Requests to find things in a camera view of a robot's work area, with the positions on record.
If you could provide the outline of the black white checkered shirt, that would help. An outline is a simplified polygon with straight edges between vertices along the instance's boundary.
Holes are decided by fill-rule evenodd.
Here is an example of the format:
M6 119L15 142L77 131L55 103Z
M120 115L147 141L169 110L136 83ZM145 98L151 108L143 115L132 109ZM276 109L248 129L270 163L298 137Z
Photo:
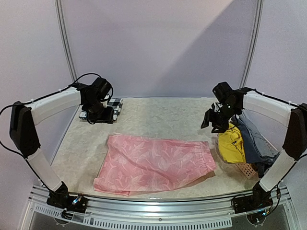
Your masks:
M107 104L105 104L104 108L107 106L110 106L114 109L113 119L114 119L114 122L116 122L120 115L122 106L123 106L123 99L121 98L110 99L110 101ZM86 121L87 113L88 112L82 110L79 114L79 118L83 121Z

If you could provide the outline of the pink garment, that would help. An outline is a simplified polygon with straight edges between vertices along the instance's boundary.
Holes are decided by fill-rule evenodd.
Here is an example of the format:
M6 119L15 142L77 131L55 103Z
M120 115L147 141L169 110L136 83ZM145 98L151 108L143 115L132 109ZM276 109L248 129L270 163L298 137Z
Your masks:
M216 169L207 141L111 135L94 190L131 196L173 191Z

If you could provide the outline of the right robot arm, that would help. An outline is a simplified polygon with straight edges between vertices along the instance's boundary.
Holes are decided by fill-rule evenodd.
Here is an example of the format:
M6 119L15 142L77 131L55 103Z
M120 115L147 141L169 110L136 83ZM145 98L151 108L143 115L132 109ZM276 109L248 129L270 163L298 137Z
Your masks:
M282 150L272 167L253 187L253 195L248 199L252 209L258 209L269 194L291 171L293 166L307 155L307 105L284 101L264 93L244 87L232 89L226 82L213 88L218 100L204 114L202 128L212 127L212 133L224 133L229 121L244 110L259 114L284 126L286 130Z

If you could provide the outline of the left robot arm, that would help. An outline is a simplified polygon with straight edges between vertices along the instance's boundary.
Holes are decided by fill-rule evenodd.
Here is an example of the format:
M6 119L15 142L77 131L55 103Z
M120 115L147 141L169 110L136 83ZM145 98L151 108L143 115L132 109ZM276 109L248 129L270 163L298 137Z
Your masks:
M12 105L10 138L34 174L53 193L53 201L61 208L71 204L71 197L66 194L64 182L45 158L36 127L46 119L79 105L93 117L90 123L95 124L105 111L105 104L112 93L111 83L97 77L90 85L74 82L38 99L25 103L17 101Z

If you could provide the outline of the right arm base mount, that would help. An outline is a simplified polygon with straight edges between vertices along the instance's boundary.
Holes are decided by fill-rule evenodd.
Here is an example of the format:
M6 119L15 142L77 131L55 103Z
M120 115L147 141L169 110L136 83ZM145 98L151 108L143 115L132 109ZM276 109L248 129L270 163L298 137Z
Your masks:
M261 186L256 184L252 188L250 195L236 195L231 199L232 209L236 214L256 211L265 207L272 207L272 191L265 191Z

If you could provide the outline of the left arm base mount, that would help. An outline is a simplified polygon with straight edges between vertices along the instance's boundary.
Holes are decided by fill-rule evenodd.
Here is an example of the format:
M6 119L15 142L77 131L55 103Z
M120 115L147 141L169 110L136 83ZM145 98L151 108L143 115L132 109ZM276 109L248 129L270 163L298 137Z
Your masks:
M89 199L81 194L71 195L64 182L55 191L48 189L47 204L53 207L78 213L85 213Z

